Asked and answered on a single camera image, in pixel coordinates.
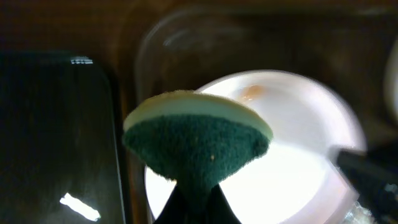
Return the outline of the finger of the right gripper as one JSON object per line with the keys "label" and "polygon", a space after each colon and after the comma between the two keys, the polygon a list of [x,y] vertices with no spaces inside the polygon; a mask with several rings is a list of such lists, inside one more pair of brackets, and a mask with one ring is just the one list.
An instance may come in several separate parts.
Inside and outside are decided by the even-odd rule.
{"label": "finger of the right gripper", "polygon": [[359,203],[377,223],[397,223],[397,142],[361,152],[332,146],[329,158],[359,193]]}

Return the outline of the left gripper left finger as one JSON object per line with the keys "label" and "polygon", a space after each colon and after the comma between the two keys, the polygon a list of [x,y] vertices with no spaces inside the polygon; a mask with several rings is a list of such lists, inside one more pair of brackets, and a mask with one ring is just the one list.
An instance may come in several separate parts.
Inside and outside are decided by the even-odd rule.
{"label": "left gripper left finger", "polygon": [[188,224],[188,205],[176,185],[154,224]]}

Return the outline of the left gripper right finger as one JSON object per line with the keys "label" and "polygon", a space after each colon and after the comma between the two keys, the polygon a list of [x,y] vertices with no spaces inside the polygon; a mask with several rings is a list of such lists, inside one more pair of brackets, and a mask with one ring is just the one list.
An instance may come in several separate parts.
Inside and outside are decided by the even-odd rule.
{"label": "left gripper right finger", "polygon": [[212,188],[206,205],[207,224],[241,224],[224,196],[220,185]]}

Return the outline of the green yellow sponge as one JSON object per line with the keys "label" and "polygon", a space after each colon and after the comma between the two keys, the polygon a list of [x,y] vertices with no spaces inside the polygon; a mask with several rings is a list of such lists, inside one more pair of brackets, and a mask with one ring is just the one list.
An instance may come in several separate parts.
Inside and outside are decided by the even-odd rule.
{"label": "green yellow sponge", "polygon": [[252,109],[224,97],[174,91],[130,112],[123,143],[155,173],[201,200],[219,182],[263,156],[273,133]]}

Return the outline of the white plate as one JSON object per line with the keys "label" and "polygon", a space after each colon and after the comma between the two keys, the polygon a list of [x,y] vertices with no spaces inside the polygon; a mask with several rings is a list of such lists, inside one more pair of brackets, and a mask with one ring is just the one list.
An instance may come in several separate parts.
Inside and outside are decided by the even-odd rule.
{"label": "white plate", "polygon": [[315,80],[275,70],[235,73],[200,90],[245,103],[274,134],[265,156],[220,184],[241,223],[344,220],[358,196],[333,164],[336,150],[367,147],[343,99]]}

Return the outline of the brown translucent serving tray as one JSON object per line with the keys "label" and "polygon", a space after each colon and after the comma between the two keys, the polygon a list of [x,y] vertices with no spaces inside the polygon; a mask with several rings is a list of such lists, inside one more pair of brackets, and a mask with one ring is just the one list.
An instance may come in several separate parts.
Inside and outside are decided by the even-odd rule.
{"label": "brown translucent serving tray", "polygon": [[245,70],[321,81],[359,118],[371,150],[397,139],[384,74],[397,38],[397,4],[366,7],[175,9],[144,31],[127,85],[134,102],[194,89]]}

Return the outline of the black rectangular tray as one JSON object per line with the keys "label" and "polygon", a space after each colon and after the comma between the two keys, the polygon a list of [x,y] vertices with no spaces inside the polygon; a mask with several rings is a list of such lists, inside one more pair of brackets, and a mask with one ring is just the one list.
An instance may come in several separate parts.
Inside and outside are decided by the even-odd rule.
{"label": "black rectangular tray", "polygon": [[1,53],[1,222],[129,223],[114,83],[93,59]]}

